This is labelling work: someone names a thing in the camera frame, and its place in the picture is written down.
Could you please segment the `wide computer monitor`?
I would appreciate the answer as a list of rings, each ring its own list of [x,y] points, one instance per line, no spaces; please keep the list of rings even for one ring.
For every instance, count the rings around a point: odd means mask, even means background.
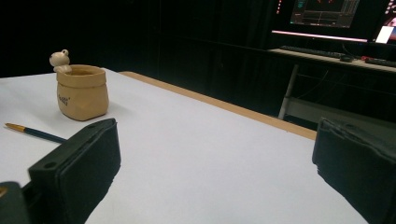
[[[278,0],[271,33],[367,43],[366,4],[366,0]]]

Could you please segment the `long black keyboard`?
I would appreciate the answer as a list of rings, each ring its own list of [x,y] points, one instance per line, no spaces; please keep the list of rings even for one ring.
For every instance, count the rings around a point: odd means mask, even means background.
[[[281,46],[279,48],[283,49],[283,50],[293,51],[293,52],[301,52],[301,53],[313,54],[313,55],[330,57],[330,58],[335,58],[335,59],[340,59],[342,56],[345,55],[344,53],[340,53],[340,52],[324,51],[324,50],[317,50],[317,49],[305,49],[305,48],[299,48],[299,47],[293,47],[293,46]]]

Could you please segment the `background desk with metal legs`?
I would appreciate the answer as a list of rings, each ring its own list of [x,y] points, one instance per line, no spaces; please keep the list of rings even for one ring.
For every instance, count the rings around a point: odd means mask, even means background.
[[[369,64],[362,60],[355,60],[353,62],[347,63],[342,62],[340,59],[303,52],[295,52],[285,49],[269,49],[268,52],[272,56],[279,56],[283,59],[291,60],[293,63],[293,70],[291,72],[289,85],[285,92],[283,102],[278,113],[278,117],[280,119],[285,118],[286,115],[290,115],[299,119],[318,122],[321,117],[326,117],[330,119],[341,119],[371,131],[396,131],[396,124],[391,122],[353,114],[351,112],[320,105],[319,103],[310,103],[308,101],[292,97],[293,86],[298,76],[299,68],[303,63],[323,65],[333,70],[345,72],[362,72],[366,75],[379,75],[383,77],[395,77],[396,68]]]

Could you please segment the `white table cover sheet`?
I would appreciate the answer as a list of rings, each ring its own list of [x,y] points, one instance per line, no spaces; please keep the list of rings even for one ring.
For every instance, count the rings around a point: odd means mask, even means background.
[[[113,71],[108,112],[65,116],[53,74],[0,78],[0,224],[33,222],[28,169],[104,119],[117,122],[120,169],[84,224],[367,224],[318,174],[314,141]]]

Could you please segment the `tan bag-shaped pen holder with bear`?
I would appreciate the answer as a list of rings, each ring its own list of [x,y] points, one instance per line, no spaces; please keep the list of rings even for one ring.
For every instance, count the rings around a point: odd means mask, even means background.
[[[74,120],[103,116],[109,106],[104,69],[71,64],[68,50],[54,52],[49,57],[57,80],[57,101],[61,112]]]

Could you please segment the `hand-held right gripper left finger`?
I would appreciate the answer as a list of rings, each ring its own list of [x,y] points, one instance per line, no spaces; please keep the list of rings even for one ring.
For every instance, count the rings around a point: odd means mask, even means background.
[[[117,122],[90,124],[28,169],[35,224],[84,224],[120,169]]]

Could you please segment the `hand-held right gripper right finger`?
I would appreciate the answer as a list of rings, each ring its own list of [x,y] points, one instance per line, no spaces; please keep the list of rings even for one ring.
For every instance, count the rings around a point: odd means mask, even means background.
[[[396,224],[396,146],[352,124],[323,118],[312,162],[369,224]]]

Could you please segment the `short black keyboard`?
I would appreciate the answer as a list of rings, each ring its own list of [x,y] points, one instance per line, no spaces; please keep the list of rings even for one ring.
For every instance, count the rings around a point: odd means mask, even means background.
[[[396,62],[382,60],[382,59],[375,59],[375,58],[367,58],[364,60],[366,63],[387,66],[387,67],[394,67],[396,68]]]

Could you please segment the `dark pen with gold tip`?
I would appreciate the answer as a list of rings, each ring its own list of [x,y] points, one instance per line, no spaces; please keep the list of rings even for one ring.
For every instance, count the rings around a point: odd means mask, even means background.
[[[32,136],[35,136],[35,137],[38,137],[41,139],[49,140],[51,142],[55,142],[55,143],[59,143],[59,144],[65,142],[65,139],[62,137],[59,137],[59,136],[56,136],[56,135],[53,135],[50,133],[45,133],[45,132],[42,132],[42,131],[39,131],[36,129],[28,128],[25,126],[21,126],[18,124],[6,123],[6,126],[9,129],[12,129],[14,131],[17,131],[20,133],[26,133],[26,134],[29,134],[29,135],[32,135]]]

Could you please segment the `small computer monitor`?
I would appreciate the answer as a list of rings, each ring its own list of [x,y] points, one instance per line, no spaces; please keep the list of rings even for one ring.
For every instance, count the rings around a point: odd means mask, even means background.
[[[373,41],[396,46],[396,0],[386,0],[383,15],[377,24]]]

